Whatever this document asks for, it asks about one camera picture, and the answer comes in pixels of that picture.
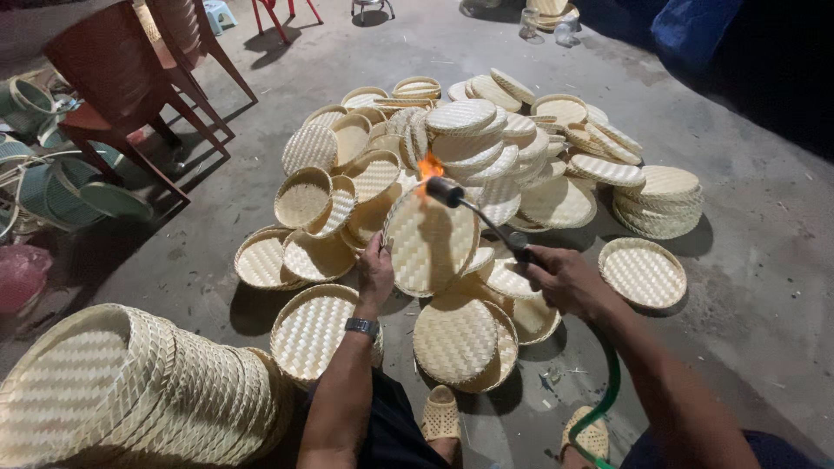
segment metal stool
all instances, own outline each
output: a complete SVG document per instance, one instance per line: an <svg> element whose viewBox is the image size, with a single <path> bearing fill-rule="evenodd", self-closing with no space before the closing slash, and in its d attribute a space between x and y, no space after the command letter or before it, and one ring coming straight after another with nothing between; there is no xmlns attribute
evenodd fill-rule
<svg viewBox="0 0 834 469"><path fill-rule="evenodd" d="M354 8L356 5L359 5L359 20L362 23L362 26L364 26L364 8L379 4L382 5L379 7L379 10L381 11L385 8L386 3L388 3L388 9L391 10L391 19L397 18L394 15L394 7L391 6L390 0L352 0L352 3L350 4L350 16L354 16L356 14Z"/></svg>

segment metal watch band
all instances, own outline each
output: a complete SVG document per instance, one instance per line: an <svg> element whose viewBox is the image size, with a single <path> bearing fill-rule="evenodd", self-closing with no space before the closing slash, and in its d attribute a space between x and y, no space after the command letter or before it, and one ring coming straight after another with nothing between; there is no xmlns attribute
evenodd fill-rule
<svg viewBox="0 0 834 469"><path fill-rule="evenodd" d="M353 332L362 332L376 339L376 335L379 334L379 322L360 318L348 318L348 321L344 324L344 329L352 330Z"/></svg>

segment green gas hose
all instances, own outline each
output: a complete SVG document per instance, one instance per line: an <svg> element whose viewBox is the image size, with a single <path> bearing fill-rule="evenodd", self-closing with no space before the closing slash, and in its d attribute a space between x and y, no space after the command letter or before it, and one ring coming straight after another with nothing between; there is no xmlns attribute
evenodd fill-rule
<svg viewBox="0 0 834 469"><path fill-rule="evenodd" d="M608 362L608 388L605 389L605 395L602 397L602 401L597 404L596 407L584 417L582 417L573 428L570 429L568 432L568 441L570 444L576 448L576 450L588 461L594 462L597 467L600 469L614 469L614 467L605 462L604 459L598 457L596 455L590 454L585 448L583 448L579 443L576 442L576 436L580 434L585 428L588 427L591 423L596 421L596 419L602 417L611 406L614 405L614 401L617 399L617 394L620 392L620 359L617 357L617 352L614 350L614 346L608 340L608 337L605 337L605 334L596 327L596 325L588 324L590 331L596 335L596 339L602 345L602 350L605 352L605 360Z"/></svg>

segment torch flame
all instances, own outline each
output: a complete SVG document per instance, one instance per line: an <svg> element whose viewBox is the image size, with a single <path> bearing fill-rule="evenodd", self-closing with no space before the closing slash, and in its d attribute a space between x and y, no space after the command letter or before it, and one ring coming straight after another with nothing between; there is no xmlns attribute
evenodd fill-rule
<svg viewBox="0 0 834 469"><path fill-rule="evenodd" d="M417 195L419 195L423 200L423 206L425 206L425 202L428 198L426 197L424 183L432 176L442 176L443 165L440 163L439 159L435 158L431 151L425 154L425 158L418 161L417 165L420 167L420 187L416 192Z"/></svg>

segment pink plastic bag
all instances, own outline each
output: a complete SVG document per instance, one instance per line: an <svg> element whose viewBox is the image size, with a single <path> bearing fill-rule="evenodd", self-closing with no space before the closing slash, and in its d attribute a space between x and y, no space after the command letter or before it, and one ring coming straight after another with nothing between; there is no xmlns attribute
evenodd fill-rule
<svg viewBox="0 0 834 469"><path fill-rule="evenodd" d="M0 314L20 310L40 293L52 264L49 251L35 246L0 248Z"/></svg>

